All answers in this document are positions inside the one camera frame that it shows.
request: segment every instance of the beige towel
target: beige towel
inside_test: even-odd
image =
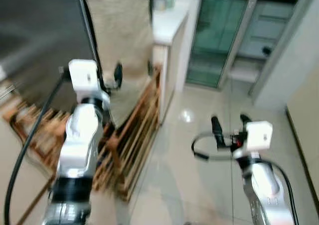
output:
[[[105,82],[123,65],[122,87],[111,95],[111,115],[119,127],[130,115],[148,80],[153,33],[149,0],[87,0]]]

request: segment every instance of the white tile floor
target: white tile floor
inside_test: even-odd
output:
[[[264,156],[286,170],[294,190],[300,225],[319,224],[285,114],[254,108],[246,96],[247,91],[246,84],[230,82],[221,92],[187,86],[183,93],[175,94],[130,203],[126,205],[113,195],[93,194],[89,224],[251,225],[237,164],[206,163],[195,159],[190,149],[197,133],[211,130],[212,114],[218,115],[223,130],[229,131],[241,128],[241,112],[273,124],[271,150]],[[185,110],[191,112],[189,122],[182,120]],[[217,153],[211,138],[199,142],[198,146]]]

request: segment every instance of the sliding glass door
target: sliding glass door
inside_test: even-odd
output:
[[[254,0],[202,0],[186,82],[218,86],[253,10]]]

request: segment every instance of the gray appliance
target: gray appliance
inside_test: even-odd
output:
[[[95,59],[94,32],[84,0],[0,0],[0,67],[30,104],[42,105],[71,59]],[[76,104],[71,83],[53,108]]]

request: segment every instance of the wooden drying rack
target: wooden drying rack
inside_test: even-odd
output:
[[[105,125],[104,135],[98,146],[98,165],[93,178],[93,190],[112,189],[122,200],[127,202],[130,200],[152,146],[152,139],[159,127],[160,68],[159,65],[155,67],[152,80],[124,125],[118,129],[112,124]],[[24,142],[28,128],[35,122],[39,113],[40,108],[22,102],[8,110],[3,117]],[[69,116],[70,113],[49,109],[43,116],[29,146],[29,149],[53,174],[56,171]],[[54,176],[32,201],[18,222],[19,225],[23,224],[53,180]]]

